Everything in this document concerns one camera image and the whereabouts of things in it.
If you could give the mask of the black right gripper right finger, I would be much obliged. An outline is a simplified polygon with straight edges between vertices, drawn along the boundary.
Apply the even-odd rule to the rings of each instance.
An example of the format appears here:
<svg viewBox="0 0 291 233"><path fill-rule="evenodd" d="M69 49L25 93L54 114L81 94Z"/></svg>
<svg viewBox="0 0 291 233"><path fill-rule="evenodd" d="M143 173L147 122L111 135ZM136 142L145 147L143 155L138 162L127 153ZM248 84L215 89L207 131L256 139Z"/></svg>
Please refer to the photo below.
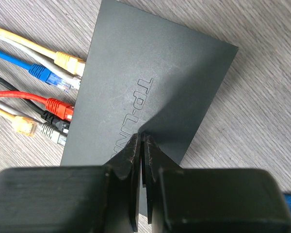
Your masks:
<svg viewBox="0 0 291 233"><path fill-rule="evenodd" d="M146 188L147 221L152 223L154 184L159 176L160 168L180 168L166 155L148 134L144 135L144 187Z"/></svg>

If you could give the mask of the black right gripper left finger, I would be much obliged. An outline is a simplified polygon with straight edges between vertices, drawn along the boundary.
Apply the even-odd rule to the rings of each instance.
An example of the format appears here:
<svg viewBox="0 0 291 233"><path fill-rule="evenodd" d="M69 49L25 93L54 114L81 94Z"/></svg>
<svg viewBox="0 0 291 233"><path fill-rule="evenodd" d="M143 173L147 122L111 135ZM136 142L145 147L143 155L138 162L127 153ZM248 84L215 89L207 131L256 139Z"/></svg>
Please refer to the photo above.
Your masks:
<svg viewBox="0 0 291 233"><path fill-rule="evenodd" d="M137 232L139 218L141 136L133 134L107 162L112 167L105 232Z"/></svg>

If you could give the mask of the black network switch box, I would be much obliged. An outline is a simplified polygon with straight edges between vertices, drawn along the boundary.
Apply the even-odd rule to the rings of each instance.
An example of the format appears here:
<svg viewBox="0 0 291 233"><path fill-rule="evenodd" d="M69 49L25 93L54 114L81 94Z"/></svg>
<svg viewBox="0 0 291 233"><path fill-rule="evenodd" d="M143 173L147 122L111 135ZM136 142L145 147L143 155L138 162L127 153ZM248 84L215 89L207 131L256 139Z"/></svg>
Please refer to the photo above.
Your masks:
<svg viewBox="0 0 291 233"><path fill-rule="evenodd" d="M104 0L61 164L101 165L134 133L180 163L238 48Z"/></svg>

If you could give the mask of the yellow ethernet cable short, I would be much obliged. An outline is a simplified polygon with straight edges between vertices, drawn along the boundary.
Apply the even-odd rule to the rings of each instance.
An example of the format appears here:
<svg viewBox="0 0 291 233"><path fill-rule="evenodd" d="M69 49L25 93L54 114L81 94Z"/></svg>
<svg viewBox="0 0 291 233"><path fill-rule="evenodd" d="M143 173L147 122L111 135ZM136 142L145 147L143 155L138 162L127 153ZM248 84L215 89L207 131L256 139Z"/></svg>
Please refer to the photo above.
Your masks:
<svg viewBox="0 0 291 233"><path fill-rule="evenodd" d="M25 136L34 136L39 124L31 118L24 116L15 116L8 113L5 110L0 109L0 116L10 121L11 126L15 132L23 134Z"/></svg>

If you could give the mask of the yellow ethernet cable long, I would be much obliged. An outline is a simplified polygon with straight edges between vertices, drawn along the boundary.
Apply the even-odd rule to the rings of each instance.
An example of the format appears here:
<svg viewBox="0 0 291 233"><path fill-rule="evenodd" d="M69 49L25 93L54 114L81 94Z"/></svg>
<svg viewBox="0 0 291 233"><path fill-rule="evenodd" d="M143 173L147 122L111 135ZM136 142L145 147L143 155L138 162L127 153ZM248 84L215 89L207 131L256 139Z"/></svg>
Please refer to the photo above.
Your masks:
<svg viewBox="0 0 291 233"><path fill-rule="evenodd" d="M54 52L45 47L42 47L24 37L14 34L10 31L0 28L0 36L17 42L25 47L28 47L39 54L42 54L48 58L51 58L54 63L73 75L83 76L86 62L81 58L69 55L67 53L57 51Z"/></svg>

